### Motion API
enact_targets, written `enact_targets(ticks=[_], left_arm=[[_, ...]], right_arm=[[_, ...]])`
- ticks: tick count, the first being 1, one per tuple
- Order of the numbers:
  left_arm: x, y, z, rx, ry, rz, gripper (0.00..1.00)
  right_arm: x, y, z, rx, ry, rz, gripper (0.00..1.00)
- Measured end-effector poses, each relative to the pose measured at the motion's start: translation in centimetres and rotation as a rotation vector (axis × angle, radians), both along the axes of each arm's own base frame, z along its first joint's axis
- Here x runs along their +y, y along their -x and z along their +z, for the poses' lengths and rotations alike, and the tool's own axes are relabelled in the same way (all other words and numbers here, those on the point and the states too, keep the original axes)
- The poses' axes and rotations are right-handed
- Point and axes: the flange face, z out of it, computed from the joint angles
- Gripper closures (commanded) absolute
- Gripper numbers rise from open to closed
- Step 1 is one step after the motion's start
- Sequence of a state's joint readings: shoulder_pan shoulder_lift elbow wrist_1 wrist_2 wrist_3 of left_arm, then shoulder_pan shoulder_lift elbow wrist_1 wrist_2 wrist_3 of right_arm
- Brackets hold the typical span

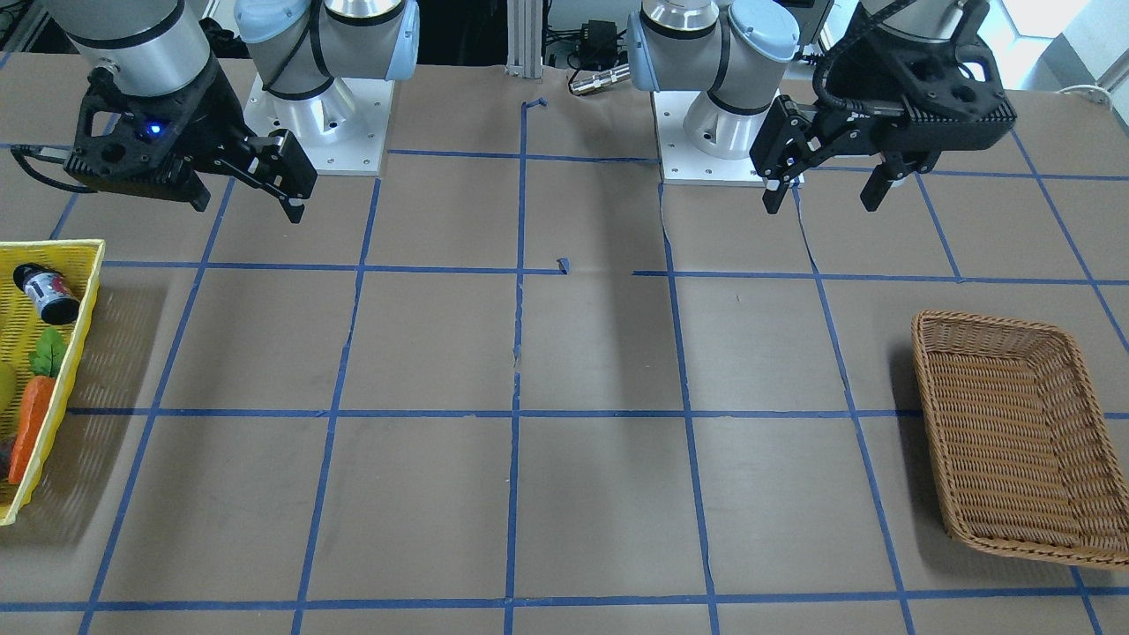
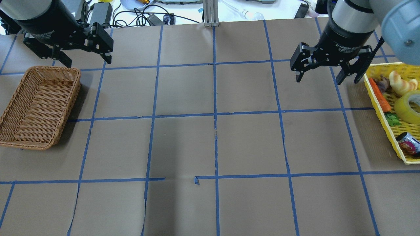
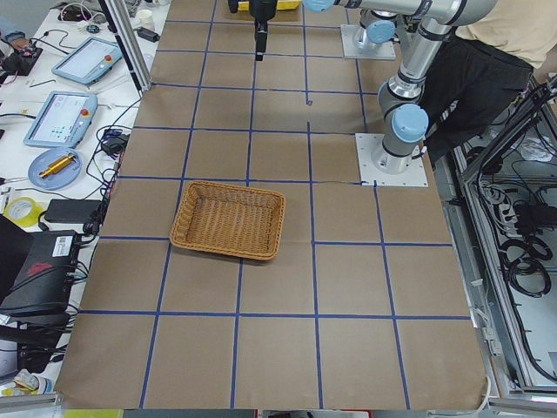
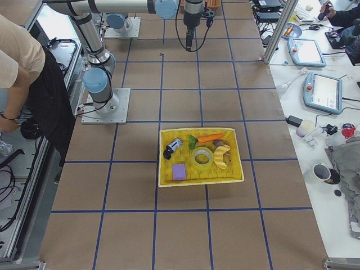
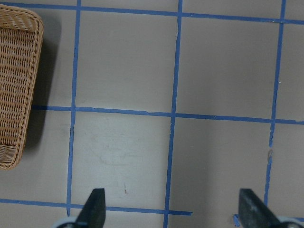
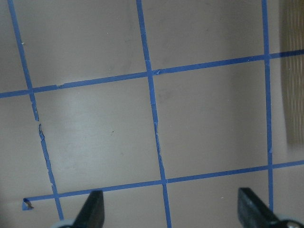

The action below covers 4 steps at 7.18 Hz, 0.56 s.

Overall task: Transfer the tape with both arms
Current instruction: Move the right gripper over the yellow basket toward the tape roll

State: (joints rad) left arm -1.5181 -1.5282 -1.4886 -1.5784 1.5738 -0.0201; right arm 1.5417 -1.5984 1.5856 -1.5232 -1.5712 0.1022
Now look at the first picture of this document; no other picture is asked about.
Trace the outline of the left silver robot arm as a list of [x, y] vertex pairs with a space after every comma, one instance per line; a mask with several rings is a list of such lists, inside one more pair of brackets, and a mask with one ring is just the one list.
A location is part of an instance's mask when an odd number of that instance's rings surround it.
[[860, 1], [816, 63], [816, 101], [779, 92], [802, 47], [774, 1], [644, 1], [625, 49], [639, 90], [690, 90], [694, 145], [747, 157], [778, 214], [803, 173], [838, 156], [879, 156], [863, 188], [868, 212], [893, 184], [931, 172], [942, 153], [984, 150], [1016, 124], [991, 51], [979, 36], [987, 1]]

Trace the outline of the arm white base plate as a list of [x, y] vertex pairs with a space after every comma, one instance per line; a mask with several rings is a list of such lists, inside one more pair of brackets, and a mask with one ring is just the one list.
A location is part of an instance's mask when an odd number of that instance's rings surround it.
[[379, 176], [399, 84], [338, 78], [318, 96], [283, 101], [255, 78], [243, 119], [259, 136], [294, 132], [320, 176]]
[[656, 92], [653, 105], [666, 184], [778, 188], [778, 182], [762, 177], [750, 157], [765, 111], [733, 114], [697, 90]]

